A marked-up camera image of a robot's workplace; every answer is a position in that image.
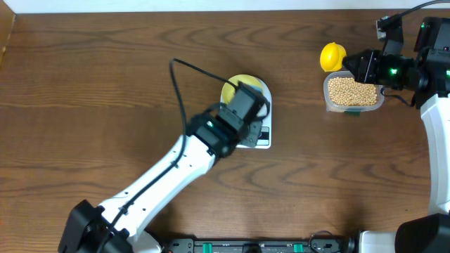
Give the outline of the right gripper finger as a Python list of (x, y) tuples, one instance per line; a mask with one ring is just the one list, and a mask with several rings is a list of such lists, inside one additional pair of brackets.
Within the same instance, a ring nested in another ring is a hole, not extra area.
[(354, 80), (359, 83), (366, 83), (367, 67), (352, 67), (348, 69), (354, 76)]
[(342, 66), (346, 69), (358, 69), (363, 63), (369, 59), (369, 50), (366, 49), (342, 59)]

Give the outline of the yellow measuring scoop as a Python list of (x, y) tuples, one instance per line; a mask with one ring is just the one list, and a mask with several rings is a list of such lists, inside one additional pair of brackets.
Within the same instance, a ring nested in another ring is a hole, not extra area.
[(347, 56), (345, 48), (331, 42), (326, 44), (320, 55), (320, 65), (324, 72), (336, 72), (342, 68), (342, 60)]

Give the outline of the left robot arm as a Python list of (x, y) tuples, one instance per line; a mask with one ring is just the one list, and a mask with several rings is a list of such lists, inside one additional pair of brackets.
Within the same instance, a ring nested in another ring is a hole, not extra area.
[(147, 225), (192, 181), (236, 148), (271, 145), (271, 93), (240, 74), (222, 88), (219, 103), (195, 115), (170, 151), (139, 179), (99, 206), (77, 204), (59, 252), (161, 252)]

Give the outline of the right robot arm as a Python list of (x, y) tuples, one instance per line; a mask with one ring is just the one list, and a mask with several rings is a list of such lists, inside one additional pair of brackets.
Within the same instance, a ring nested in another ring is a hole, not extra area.
[(449, 19), (424, 18), (414, 51), (401, 55), (401, 15), (377, 21), (382, 50), (368, 49), (344, 57), (342, 64), (357, 82), (414, 92), (411, 106), (420, 111), (430, 156), (428, 214), (407, 221), (395, 232), (364, 231), (358, 252), (449, 251)]

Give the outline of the white kitchen scale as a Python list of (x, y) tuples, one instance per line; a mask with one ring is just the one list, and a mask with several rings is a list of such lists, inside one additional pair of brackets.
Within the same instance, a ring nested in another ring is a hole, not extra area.
[(239, 82), (250, 85), (253, 89), (258, 90), (269, 101), (269, 107), (264, 106), (258, 113), (258, 117), (264, 117), (262, 127), (258, 133), (258, 137), (251, 134), (248, 138), (241, 141), (237, 148), (243, 149), (269, 149), (272, 142), (272, 97), (269, 87), (259, 77), (249, 74), (238, 74), (229, 79), (230, 82), (237, 85)]

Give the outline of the yellow bowl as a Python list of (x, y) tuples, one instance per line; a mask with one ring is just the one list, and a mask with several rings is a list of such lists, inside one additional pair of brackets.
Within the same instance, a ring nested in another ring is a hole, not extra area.
[[(251, 86), (256, 91), (259, 91), (262, 94), (264, 94), (264, 88), (263, 88), (262, 83), (260, 82), (260, 80), (258, 78), (253, 77), (252, 75), (238, 74), (238, 75), (235, 75), (232, 78), (230, 78), (229, 82), (231, 82), (235, 86), (238, 86), (238, 83), (242, 82), (244, 84)], [(236, 92), (236, 89), (234, 88), (234, 86), (232, 86), (231, 84), (226, 82), (223, 85), (222, 90), (221, 90), (221, 102), (225, 103), (225, 104), (229, 104), (231, 102), (231, 99), (234, 97), (235, 92)]]

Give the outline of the clear container of soybeans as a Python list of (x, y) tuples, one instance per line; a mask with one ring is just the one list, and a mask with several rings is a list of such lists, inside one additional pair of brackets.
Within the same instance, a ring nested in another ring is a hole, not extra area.
[(323, 83), (326, 109), (329, 112), (368, 112), (384, 102), (381, 86), (361, 84), (350, 71), (330, 73)]

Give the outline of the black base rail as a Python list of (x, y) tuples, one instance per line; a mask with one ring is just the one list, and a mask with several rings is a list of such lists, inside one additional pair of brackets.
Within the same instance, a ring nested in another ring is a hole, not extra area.
[(173, 239), (162, 253), (355, 253), (355, 240), (315, 235), (301, 240), (194, 240)]

